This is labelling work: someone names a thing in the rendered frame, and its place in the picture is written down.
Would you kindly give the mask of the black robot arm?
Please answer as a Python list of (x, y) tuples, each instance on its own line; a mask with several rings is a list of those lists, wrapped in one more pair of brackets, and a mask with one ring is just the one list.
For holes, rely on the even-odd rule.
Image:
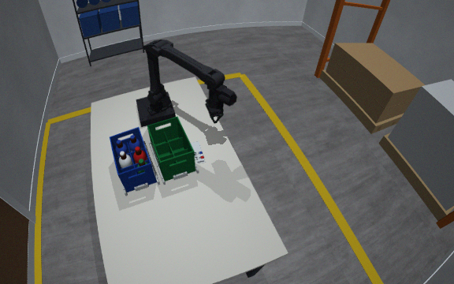
[[(154, 44), (153, 44), (154, 42)], [(148, 45), (148, 46), (147, 46)], [(150, 75), (150, 91), (147, 98), (151, 103), (147, 107), (151, 116), (167, 110), (166, 105), (161, 99), (165, 99), (166, 90), (164, 85), (160, 83), (158, 57), (162, 56), (177, 63), (189, 72), (195, 74), (209, 89), (210, 99), (218, 99), (216, 109), (223, 108), (224, 104), (231, 106), (236, 102), (236, 94), (234, 91), (223, 85), (225, 75), (217, 69), (212, 69), (195, 59), (187, 56), (173, 47), (173, 43), (169, 40), (155, 40), (144, 45), (143, 48), (147, 53), (148, 69)], [(165, 46), (164, 46), (165, 45)], [(172, 47), (171, 47), (172, 46)], [(210, 75), (209, 75), (210, 74)], [(212, 75), (212, 76), (211, 76)], [(160, 85), (161, 84), (161, 85)]]

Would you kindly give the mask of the blue crate with dividers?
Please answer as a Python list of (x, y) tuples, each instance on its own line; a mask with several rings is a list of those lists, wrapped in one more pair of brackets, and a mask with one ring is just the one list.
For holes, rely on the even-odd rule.
[[(134, 163), (132, 161), (133, 165), (127, 166), (127, 167), (122, 168), (122, 169), (121, 169), (121, 166), (119, 166), (119, 158), (120, 158), (120, 156), (118, 157), (117, 153), (115, 151), (116, 150), (116, 146), (117, 146), (116, 145), (117, 140), (118, 140), (118, 138), (130, 135), (132, 133), (137, 139), (140, 140), (140, 143), (142, 145), (142, 149), (141, 150), (144, 150), (144, 148), (145, 148), (145, 151), (147, 151), (147, 149), (145, 147), (145, 144), (143, 142), (143, 138), (142, 138), (141, 133), (136, 133), (136, 132), (124, 133), (124, 134), (116, 137), (111, 142), (113, 158), (114, 158), (116, 169), (118, 170), (117, 171), (117, 175), (120, 178), (122, 185), (125, 187), (126, 192), (131, 192), (131, 191), (135, 190), (134, 187), (142, 185), (142, 184), (145, 184), (145, 183), (147, 183), (148, 185), (151, 185), (151, 184), (154, 184), (154, 183), (157, 182), (156, 178), (155, 178), (155, 175), (154, 175), (154, 171), (153, 171), (152, 165), (151, 165), (151, 161), (149, 159), (149, 156), (148, 156), (147, 152), (146, 152), (147, 160), (145, 160), (145, 162), (147, 162), (148, 164), (137, 167), (139, 163), (136, 164), (135, 160), (133, 159), (133, 155), (134, 155), (135, 152), (134, 151), (131, 152), (130, 148), (128, 147), (129, 146), (130, 137), (127, 138), (127, 139), (121, 140), (121, 142), (127, 146), (128, 151), (130, 153), (128, 153), (126, 155), (129, 155), (131, 157), (131, 160), (132, 159), (134, 160)], [(140, 136), (141, 136), (141, 138), (140, 138)], [(144, 148), (143, 148), (143, 146), (144, 146)], [(116, 165), (116, 160), (117, 160), (117, 165)], [(138, 174), (138, 171), (141, 171), (141, 170), (144, 170), (145, 172), (143, 172), (141, 174)]]

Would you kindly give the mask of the white bottle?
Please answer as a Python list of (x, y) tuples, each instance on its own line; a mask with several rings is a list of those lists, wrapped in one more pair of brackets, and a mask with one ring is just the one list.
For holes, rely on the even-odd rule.
[(123, 151), (120, 152), (119, 163), (121, 165), (121, 169), (133, 165), (131, 157), (126, 155)]

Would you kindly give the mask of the green plastic crate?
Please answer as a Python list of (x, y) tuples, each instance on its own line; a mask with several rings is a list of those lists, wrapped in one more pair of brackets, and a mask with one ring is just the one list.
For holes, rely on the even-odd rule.
[[(171, 180), (174, 175), (186, 171), (188, 174), (195, 172), (195, 151), (181, 123), (179, 122), (178, 125), (178, 122), (165, 121), (149, 131), (151, 146), (153, 150), (156, 150), (156, 159), (164, 181)], [(171, 126), (155, 129), (169, 123), (171, 123)], [(166, 139), (168, 142), (166, 142)]]

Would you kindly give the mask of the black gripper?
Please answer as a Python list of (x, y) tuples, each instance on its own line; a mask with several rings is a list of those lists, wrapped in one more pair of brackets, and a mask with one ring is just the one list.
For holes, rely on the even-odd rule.
[[(213, 123), (215, 124), (224, 115), (223, 108), (216, 109), (216, 104), (217, 104), (218, 99), (214, 100), (214, 99), (209, 98), (209, 100), (210, 100), (210, 104), (208, 105), (208, 99), (206, 99), (205, 105), (207, 106), (208, 112), (210, 114), (210, 118), (212, 119)], [(215, 121), (214, 117), (217, 117), (217, 116), (218, 116), (218, 118)]]

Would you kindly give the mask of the white paper strip with colored squares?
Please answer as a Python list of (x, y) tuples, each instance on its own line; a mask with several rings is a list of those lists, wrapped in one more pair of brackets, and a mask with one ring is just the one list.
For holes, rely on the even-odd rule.
[(199, 163), (205, 163), (205, 159), (204, 159), (204, 156), (203, 156), (203, 152), (202, 152), (202, 149), (199, 145), (199, 142), (196, 141), (196, 142), (192, 142), (191, 143), (194, 151), (195, 151), (195, 160), (196, 160), (196, 163), (199, 164)]

